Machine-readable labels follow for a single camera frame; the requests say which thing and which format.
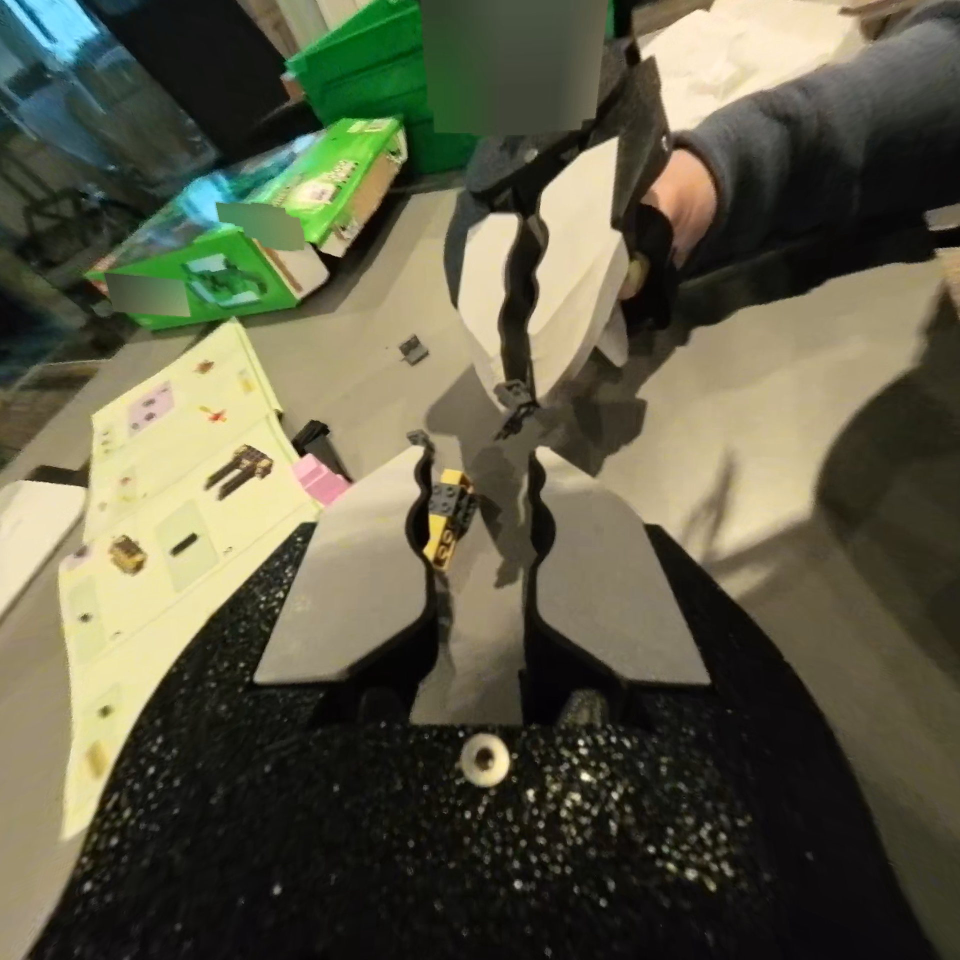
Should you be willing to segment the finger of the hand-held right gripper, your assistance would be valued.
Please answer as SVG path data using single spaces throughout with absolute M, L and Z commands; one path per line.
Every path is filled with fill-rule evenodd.
M 546 246 L 527 324 L 537 402 L 556 402 L 599 346 L 618 309 L 630 256 L 612 225 L 618 138 L 580 153 L 543 189 Z
M 457 311 L 472 365 L 492 400 L 502 400 L 506 385 L 527 375 L 522 303 L 509 278 L 522 226 L 517 213 L 490 213 L 467 230 L 463 243 Z

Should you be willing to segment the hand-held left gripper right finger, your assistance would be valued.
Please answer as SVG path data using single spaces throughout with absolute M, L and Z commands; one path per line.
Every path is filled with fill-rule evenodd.
M 546 543 L 529 612 L 620 681 L 708 687 L 705 666 L 641 516 L 550 448 L 534 450 L 528 493 Z

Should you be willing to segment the yellow and black brick assembly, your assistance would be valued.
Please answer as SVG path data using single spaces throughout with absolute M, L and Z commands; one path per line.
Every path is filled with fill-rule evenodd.
M 438 479 L 438 481 L 443 480 L 447 481 L 449 479 L 458 478 L 459 474 L 465 474 L 462 470 L 445 468 Z M 454 556 L 456 547 L 462 540 L 463 534 L 460 538 L 453 538 L 450 533 L 446 533 L 443 536 L 431 535 L 429 529 L 429 516 L 428 516 L 428 539 L 426 545 L 423 547 L 422 553 L 430 565 L 439 572 L 447 572 L 450 569 L 450 564 Z

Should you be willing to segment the dark grey bracket plate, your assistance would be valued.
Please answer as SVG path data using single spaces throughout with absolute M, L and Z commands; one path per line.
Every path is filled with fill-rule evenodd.
M 540 404 L 529 384 L 512 379 L 494 387 L 494 399 L 502 407 L 504 417 L 494 439 L 504 441 L 517 436 L 527 421 L 540 409 Z

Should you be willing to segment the dark grey bracket brick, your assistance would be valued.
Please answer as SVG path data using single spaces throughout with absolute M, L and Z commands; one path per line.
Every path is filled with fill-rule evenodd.
M 431 536 L 450 533 L 453 539 L 460 539 L 470 529 L 476 509 L 474 484 L 466 474 L 439 480 L 433 484 L 428 504 Z

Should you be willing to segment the person's right forearm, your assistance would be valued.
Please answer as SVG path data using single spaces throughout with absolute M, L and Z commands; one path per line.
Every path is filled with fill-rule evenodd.
M 691 272 L 957 205 L 959 4 L 925 2 L 849 60 L 720 107 L 674 145 L 713 195 L 706 222 L 670 215 Z

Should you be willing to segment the grey desk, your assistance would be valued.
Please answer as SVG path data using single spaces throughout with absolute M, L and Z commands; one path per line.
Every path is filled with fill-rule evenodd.
M 285 426 L 354 476 L 417 426 L 496 503 L 458 552 L 450 660 L 418 718 L 505 721 L 517 566 L 498 416 L 450 309 L 450 191 L 402 198 L 299 309 L 247 318 Z M 958 317 L 927 236 L 766 256 L 690 283 L 548 441 L 666 529 L 775 642 L 834 727 L 943 958 L 958 958 Z M 843 260 L 840 255 L 847 255 Z M 416 335 L 415 366 L 399 345 Z

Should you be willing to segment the person's right hand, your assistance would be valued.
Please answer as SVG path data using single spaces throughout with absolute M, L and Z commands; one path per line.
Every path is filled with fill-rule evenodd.
M 717 189 L 709 169 L 692 151 L 673 150 L 643 203 L 669 222 L 671 260 L 675 267 L 683 268 L 716 216 Z

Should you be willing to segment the pink brick pig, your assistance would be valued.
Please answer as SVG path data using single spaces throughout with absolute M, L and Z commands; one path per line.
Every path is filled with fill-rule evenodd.
M 301 456 L 293 465 L 292 473 L 306 494 L 317 501 L 323 510 L 341 498 L 352 482 L 327 466 L 311 453 Z

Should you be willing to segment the white paper sheet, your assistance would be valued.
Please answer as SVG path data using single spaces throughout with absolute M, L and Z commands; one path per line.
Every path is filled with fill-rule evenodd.
M 636 8 L 630 30 L 654 58 L 672 129 L 738 98 L 850 59 L 916 2 L 676 1 Z

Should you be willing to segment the black tall brick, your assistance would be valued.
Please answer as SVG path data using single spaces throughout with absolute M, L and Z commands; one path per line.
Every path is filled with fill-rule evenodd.
M 348 483 L 354 482 L 333 444 L 330 426 L 326 423 L 314 418 L 309 419 L 294 434 L 291 443 L 300 457 L 306 457 L 308 454 L 312 455 L 318 462 L 326 466 L 331 473 L 338 474 Z

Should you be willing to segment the pale yellow instruction booklet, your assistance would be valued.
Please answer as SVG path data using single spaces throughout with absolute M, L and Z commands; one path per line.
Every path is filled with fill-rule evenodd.
M 186 645 L 316 520 L 281 414 L 235 318 L 92 414 L 80 544 L 57 573 L 70 695 L 61 840 L 89 826 Z

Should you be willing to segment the green toy box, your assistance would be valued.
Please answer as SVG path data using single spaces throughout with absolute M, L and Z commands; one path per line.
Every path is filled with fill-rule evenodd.
M 241 178 L 193 179 L 85 273 L 113 310 L 141 329 L 173 330 L 298 306 L 330 279 L 317 250 L 262 246 L 219 220 L 245 198 Z
M 329 258 L 342 258 L 380 208 L 408 159 L 398 116 L 342 118 L 297 138 L 292 162 L 249 201 L 299 220 L 304 239 Z

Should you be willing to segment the white flat box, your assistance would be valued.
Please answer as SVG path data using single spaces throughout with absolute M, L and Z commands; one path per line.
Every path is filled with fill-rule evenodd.
M 78 523 L 81 486 L 20 480 L 1 489 L 1 617 Z

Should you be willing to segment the black panel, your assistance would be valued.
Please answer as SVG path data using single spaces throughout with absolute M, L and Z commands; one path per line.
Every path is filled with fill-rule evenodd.
M 291 102 L 285 59 L 235 1 L 85 1 L 117 42 L 193 119 L 221 165 L 318 133 Z

